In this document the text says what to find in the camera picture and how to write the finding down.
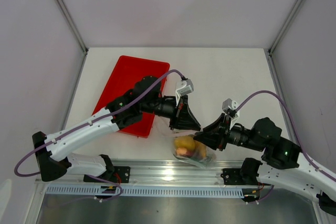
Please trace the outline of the yellow potato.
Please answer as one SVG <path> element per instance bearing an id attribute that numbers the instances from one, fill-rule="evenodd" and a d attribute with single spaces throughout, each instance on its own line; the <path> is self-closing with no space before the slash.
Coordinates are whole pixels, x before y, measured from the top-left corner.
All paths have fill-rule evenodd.
<path id="1" fill-rule="evenodd" d="M 194 139 L 189 136 L 180 136 L 174 139 L 174 146 L 175 148 L 185 148 L 188 151 L 194 151 L 196 148 L 196 144 Z"/>

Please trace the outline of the clear zip top bag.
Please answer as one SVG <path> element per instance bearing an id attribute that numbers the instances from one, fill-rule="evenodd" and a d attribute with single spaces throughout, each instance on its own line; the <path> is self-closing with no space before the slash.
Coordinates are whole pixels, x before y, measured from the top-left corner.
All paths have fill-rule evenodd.
<path id="1" fill-rule="evenodd" d="M 205 144 L 194 140 L 196 131 L 172 130 L 164 120 L 154 123 L 160 136 L 169 144 L 172 155 L 180 162 L 209 168 L 216 162 L 216 154 Z"/>

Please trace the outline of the sliced cured ham piece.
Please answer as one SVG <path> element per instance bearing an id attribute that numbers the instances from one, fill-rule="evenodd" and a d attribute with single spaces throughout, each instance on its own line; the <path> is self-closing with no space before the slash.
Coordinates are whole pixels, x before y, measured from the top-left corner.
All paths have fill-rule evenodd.
<path id="1" fill-rule="evenodd" d="M 185 148 L 177 148 L 175 151 L 175 156 L 196 160 L 203 160 L 207 157 L 206 152 L 202 150 L 195 149 L 194 151 L 188 151 Z"/>

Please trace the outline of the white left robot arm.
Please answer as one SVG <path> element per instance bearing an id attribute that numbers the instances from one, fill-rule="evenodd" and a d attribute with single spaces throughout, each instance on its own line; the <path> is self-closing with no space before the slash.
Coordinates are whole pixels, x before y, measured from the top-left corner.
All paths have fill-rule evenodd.
<path id="1" fill-rule="evenodd" d="M 109 156 L 85 156 L 74 151 L 98 137 L 140 122 L 145 113 L 168 119 L 171 130 L 200 131 L 201 125 L 188 106 L 188 94 L 193 90 L 192 81 L 182 78 L 174 96 L 162 96 L 161 81 L 146 76 L 89 119 L 63 132 L 35 133 L 32 138 L 42 180 L 51 182 L 65 174 L 79 174 L 86 182 L 110 181 L 115 168 Z"/>

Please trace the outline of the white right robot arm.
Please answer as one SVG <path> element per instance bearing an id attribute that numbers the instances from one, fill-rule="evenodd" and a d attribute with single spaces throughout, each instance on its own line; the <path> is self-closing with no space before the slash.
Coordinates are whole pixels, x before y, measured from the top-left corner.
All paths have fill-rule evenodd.
<path id="1" fill-rule="evenodd" d="M 213 150 L 222 151 L 227 144 L 262 152 L 260 159 L 248 157 L 241 168 L 224 168 L 221 177 L 226 185 L 258 184 L 279 186 L 317 202 L 324 212 L 335 215 L 335 176 L 306 159 L 301 147 L 281 137 L 281 128 L 269 118 L 259 119 L 252 129 L 222 114 L 194 140 Z"/>

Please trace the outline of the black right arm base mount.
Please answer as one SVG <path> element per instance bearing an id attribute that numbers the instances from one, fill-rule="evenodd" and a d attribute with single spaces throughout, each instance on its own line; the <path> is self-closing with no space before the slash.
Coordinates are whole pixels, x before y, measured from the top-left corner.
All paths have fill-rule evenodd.
<path id="1" fill-rule="evenodd" d="M 223 179 L 225 185 L 256 185 L 254 182 L 243 180 L 243 177 L 240 175 L 239 168 L 222 169 L 221 178 Z"/>

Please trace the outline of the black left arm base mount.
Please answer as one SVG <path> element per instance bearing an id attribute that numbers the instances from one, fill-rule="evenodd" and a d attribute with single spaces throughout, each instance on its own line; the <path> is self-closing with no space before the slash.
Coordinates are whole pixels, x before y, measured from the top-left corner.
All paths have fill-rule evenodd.
<path id="1" fill-rule="evenodd" d="M 104 167 L 86 172 L 83 181 L 86 183 L 128 183 L 130 170 L 129 166 Z"/>

